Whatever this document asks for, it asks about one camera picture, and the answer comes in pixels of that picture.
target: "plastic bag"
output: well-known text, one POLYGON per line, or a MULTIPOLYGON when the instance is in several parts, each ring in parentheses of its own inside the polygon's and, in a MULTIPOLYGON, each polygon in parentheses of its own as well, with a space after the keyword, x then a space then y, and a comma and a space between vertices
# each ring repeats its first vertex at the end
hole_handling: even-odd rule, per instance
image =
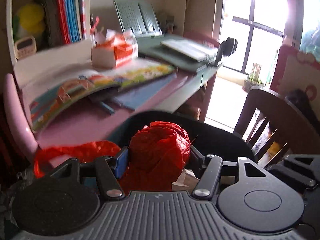
POLYGON ((130 190, 171 191, 189 159, 190 140, 180 126, 152 122, 130 141, 129 168, 120 179, 127 194, 130 190))
POLYGON ((41 171, 40 166, 47 164, 51 159, 58 156, 69 155, 78 158, 81 163, 85 163, 93 162, 95 158, 104 155, 114 156, 119 151, 120 147, 109 141, 90 142, 79 146, 41 149, 36 152, 33 171, 37 178, 43 177, 45 174, 41 171))

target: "wooden chair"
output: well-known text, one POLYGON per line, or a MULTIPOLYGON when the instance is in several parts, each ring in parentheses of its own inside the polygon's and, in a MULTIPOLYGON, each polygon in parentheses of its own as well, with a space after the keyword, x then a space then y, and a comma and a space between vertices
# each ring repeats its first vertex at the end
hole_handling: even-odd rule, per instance
POLYGON ((254 146, 268 122, 275 131, 256 153, 258 162, 275 142, 284 145, 266 165, 277 163, 290 149, 294 154, 320 154, 320 136, 302 113, 278 93, 260 87, 253 87, 245 100, 244 107, 234 129, 234 134, 243 137, 255 110, 260 110, 259 119, 262 124, 247 139, 250 147, 254 146))

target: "orange-red plastic bag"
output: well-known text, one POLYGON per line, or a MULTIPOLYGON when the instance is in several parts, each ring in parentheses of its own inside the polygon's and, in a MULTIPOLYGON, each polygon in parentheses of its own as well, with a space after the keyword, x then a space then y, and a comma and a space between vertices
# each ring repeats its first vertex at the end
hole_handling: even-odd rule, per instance
POLYGON ((130 141, 129 169, 120 179, 127 194, 130 190, 171 191, 190 154, 188 134, 170 122, 152 122, 130 141))
POLYGON ((41 178, 45 174, 41 171, 40 166, 47 164, 51 159, 69 155, 76 157, 81 163, 92 162, 100 156, 114 156, 120 151, 120 147, 113 142, 100 141, 90 142, 79 146, 70 147, 50 147, 47 149, 38 150, 34 158, 33 171, 36 178, 41 178))

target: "black trash bin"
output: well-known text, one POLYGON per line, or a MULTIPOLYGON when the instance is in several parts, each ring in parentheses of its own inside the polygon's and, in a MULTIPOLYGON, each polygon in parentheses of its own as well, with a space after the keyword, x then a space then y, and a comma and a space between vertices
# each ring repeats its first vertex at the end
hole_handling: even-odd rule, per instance
POLYGON ((248 145, 232 133, 187 117, 161 111, 141 112, 129 117, 111 132, 107 140, 120 147, 128 146, 137 131, 155 121, 180 125, 188 133, 190 141, 195 139, 192 145, 202 155, 215 154, 224 161, 237 161, 241 156, 254 160, 254 154, 248 145))

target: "desk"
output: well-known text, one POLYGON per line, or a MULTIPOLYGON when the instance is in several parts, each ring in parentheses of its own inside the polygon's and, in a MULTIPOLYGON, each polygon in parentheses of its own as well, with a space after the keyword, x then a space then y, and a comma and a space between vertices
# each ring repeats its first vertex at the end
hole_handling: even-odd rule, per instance
MULTIPOLYGON (((119 108, 116 109, 115 114, 110 116, 101 107, 84 98, 62 112, 38 135, 37 142, 41 148, 46 148, 53 145, 79 145, 104 140, 119 124, 138 112, 154 109, 173 113, 205 82, 209 81, 210 83, 210 80, 214 82, 218 69, 219 66, 208 67, 196 76, 179 71, 176 79, 172 80, 134 112, 119 108)), ((207 97, 210 101, 211 93, 208 89, 207 91, 207 97)))

